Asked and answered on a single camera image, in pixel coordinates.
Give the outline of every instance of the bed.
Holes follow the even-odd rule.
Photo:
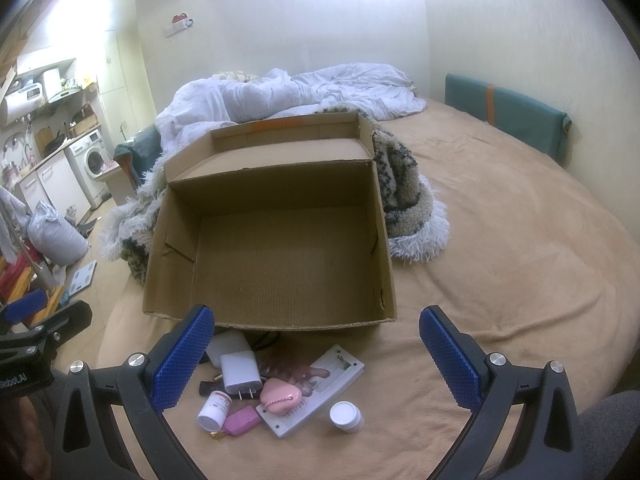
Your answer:
[[[512,363],[566,367],[578,412],[610,394],[638,342],[640,246],[551,158],[444,104],[385,126],[414,152],[448,207],[450,240],[426,264],[393,263],[398,320],[376,328],[287,335],[319,356],[339,343],[366,366],[341,399],[366,423],[334,429],[321,413],[294,436],[266,425],[213,440],[196,424],[203,399],[197,368],[165,417],[209,478],[426,478],[449,449],[468,411],[457,407],[418,337],[421,309],[439,304],[482,348]],[[173,323],[142,314],[142,288],[130,279],[108,322],[98,366],[146,351]],[[490,465],[517,420],[512,410]],[[124,439],[144,478],[154,478],[122,410]]]

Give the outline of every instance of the washing machine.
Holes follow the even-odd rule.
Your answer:
[[[111,162],[100,130],[93,130],[72,142],[65,148],[65,155],[91,209],[96,209],[102,203],[102,196],[107,193],[107,185],[98,182],[96,177]]]

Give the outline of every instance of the water heater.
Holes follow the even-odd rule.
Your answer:
[[[5,96],[0,103],[0,124],[7,126],[16,119],[33,112],[45,103],[42,85],[32,83]]]

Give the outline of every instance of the white comforter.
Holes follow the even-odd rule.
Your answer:
[[[175,153],[216,128],[304,115],[335,105],[356,107],[378,121],[424,110],[413,82],[388,64],[342,64],[290,76],[273,69],[249,82],[197,79],[182,86],[156,117],[162,149]]]

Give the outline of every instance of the purple rectangular object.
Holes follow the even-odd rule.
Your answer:
[[[232,413],[225,419],[222,430],[231,436],[240,436],[260,424],[262,419],[251,405]]]

